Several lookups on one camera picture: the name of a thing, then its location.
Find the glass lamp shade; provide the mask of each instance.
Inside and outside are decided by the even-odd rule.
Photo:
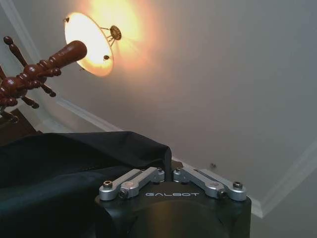
[[[87,55],[77,61],[86,71],[96,76],[106,76],[113,68],[113,54],[109,42],[97,25],[90,17],[73,12],[65,19],[66,43],[78,40],[87,47]]]

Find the wooden knob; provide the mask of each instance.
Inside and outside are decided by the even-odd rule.
[[[12,45],[12,44],[13,44],[13,40],[12,40],[12,38],[9,37],[9,36],[5,36],[5,37],[3,38],[3,41],[4,41],[7,45]]]

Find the metal mount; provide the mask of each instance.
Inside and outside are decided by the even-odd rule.
[[[122,38],[121,31],[117,26],[111,26],[110,29],[101,27],[100,29],[110,31],[110,36],[107,36],[107,39],[109,38],[108,42],[110,44],[110,47],[112,47],[114,41],[118,41]]]
[[[217,179],[217,175],[209,170],[200,170],[198,171],[200,174],[206,176],[207,178],[219,182]],[[229,198],[235,201],[244,201],[247,199],[247,189],[240,182],[230,182],[230,181],[222,181],[221,182],[227,192]]]
[[[121,177],[117,178],[115,181],[105,181],[103,185],[99,188],[99,196],[100,200],[103,201],[110,201],[117,197],[119,191],[120,191],[120,185],[127,181],[132,179],[133,177],[140,174],[142,171],[138,169],[133,169],[126,174],[122,175]]]
[[[130,181],[126,181],[121,185],[119,197],[127,199],[135,197],[139,194],[139,190],[148,182],[162,182],[164,181],[164,171],[160,168],[149,167],[138,176]]]
[[[203,189],[207,196],[213,198],[223,198],[228,195],[235,201],[244,201],[247,199],[246,188],[240,182],[220,182],[215,179],[216,175],[208,170],[194,170],[190,168],[177,168],[173,172],[175,182],[193,182]]]
[[[221,199],[225,196],[225,188],[221,183],[210,180],[194,169],[177,168],[173,178],[175,182],[193,182],[209,197]]]

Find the wooden coat rack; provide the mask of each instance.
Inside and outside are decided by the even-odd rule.
[[[6,112],[4,109],[17,105],[17,99],[21,98],[32,108],[38,108],[39,104],[26,97],[27,91],[41,87],[51,97],[56,93],[45,82],[47,77],[59,76],[60,69],[78,60],[87,54],[87,48],[81,41],[72,41],[60,51],[49,57],[48,60],[40,60],[37,64],[27,64],[19,48],[14,44],[11,37],[4,37],[4,42],[10,51],[23,65],[23,72],[15,77],[6,77],[0,66],[0,115],[11,122],[18,122],[18,117]]]

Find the screw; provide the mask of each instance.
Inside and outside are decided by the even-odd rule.
[[[104,186],[104,188],[112,187],[112,181],[104,181],[103,186]]]
[[[242,188],[242,187],[243,187],[243,184],[240,183],[240,182],[233,182],[232,186],[233,186],[234,188]]]
[[[219,199],[223,199],[227,195],[225,190],[219,190],[217,194]]]
[[[213,169],[217,168],[217,165],[214,164],[214,163],[211,163],[211,164],[210,164],[210,168],[213,170]]]
[[[119,198],[126,199],[128,197],[128,191],[123,189],[119,192]]]

